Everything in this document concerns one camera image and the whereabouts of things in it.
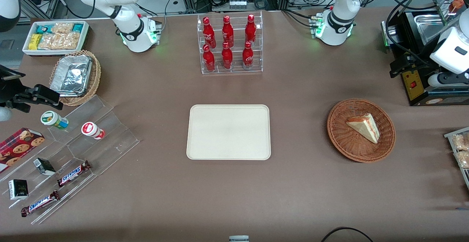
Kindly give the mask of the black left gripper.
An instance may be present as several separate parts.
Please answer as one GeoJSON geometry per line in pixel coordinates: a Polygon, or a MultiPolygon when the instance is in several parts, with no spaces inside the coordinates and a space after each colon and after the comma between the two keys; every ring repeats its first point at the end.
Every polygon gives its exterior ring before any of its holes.
{"type": "Polygon", "coordinates": [[[415,72],[416,70],[426,70],[428,72],[435,71],[435,62],[429,58],[428,52],[419,54],[410,54],[405,52],[404,56],[396,58],[390,65],[389,76],[395,78],[403,72],[415,72]]]}

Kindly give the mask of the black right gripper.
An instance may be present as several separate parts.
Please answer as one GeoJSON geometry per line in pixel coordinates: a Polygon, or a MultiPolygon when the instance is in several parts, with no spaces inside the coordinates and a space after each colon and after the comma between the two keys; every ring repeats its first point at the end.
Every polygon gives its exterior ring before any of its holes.
{"type": "MultiPolygon", "coordinates": [[[[20,78],[25,77],[24,73],[11,70],[3,65],[0,66],[0,103],[9,109],[17,109],[24,113],[29,113],[31,106],[29,100],[16,101],[13,98],[29,88],[24,86],[20,78]]],[[[63,109],[60,102],[60,94],[42,84],[34,86],[34,102],[38,105],[47,105],[56,110],[63,109]]]]}

